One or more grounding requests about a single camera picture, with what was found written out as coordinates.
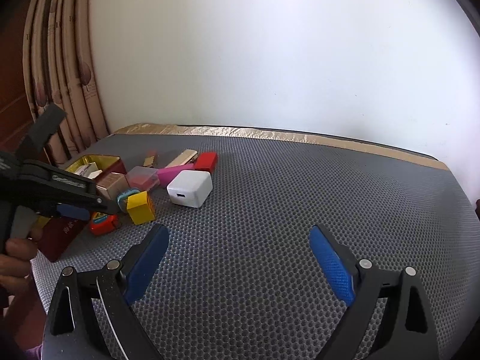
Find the person's left hand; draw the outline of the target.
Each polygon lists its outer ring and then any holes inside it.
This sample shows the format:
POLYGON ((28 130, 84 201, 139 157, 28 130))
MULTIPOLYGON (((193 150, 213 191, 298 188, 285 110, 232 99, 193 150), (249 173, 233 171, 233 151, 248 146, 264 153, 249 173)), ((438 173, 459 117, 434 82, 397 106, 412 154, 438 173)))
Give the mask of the person's left hand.
POLYGON ((38 254, 42 228, 32 227, 26 238, 10 238, 6 252, 1 254, 1 287, 16 296, 28 289, 27 277, 32 271, 31 261, 38 254))

